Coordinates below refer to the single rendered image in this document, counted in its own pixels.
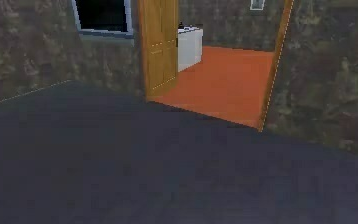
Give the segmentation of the white kitchen cabinet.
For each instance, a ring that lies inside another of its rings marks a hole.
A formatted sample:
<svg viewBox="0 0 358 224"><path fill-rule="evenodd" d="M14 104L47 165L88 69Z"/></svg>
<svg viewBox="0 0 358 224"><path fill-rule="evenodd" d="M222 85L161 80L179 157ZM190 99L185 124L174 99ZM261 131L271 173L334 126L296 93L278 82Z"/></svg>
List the white kitchen cabinet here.
<svg viewBox="0 0 358 224"><path fill-rule="evenodd" d="M202 60L203 30L184 27L178 30L178 71L181 72Z"/></svg>

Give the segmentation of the orange wooden room door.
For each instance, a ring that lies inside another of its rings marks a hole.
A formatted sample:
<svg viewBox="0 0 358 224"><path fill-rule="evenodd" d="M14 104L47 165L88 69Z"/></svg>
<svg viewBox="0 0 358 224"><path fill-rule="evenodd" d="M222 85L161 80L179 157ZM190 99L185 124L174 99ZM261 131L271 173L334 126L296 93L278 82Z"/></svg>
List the orange wooden room door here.
<svg viewBox="0 0 358 224"><path fill-rule="evenodd" d="M178 76L178 0L138 0L147 101L172 89Z"/></svg>

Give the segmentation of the grey framed dark window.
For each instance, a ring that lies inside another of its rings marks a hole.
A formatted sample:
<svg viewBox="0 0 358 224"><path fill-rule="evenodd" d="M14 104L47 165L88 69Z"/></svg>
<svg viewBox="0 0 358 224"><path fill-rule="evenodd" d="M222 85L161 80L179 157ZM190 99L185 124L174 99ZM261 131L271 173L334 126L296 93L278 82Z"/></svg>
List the grey framed dark window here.
<svg viewBox="0 0 358 224"><path fill-rule="evenodd" d="M131 0L70 0L80 35L133 40Z"/></svg>

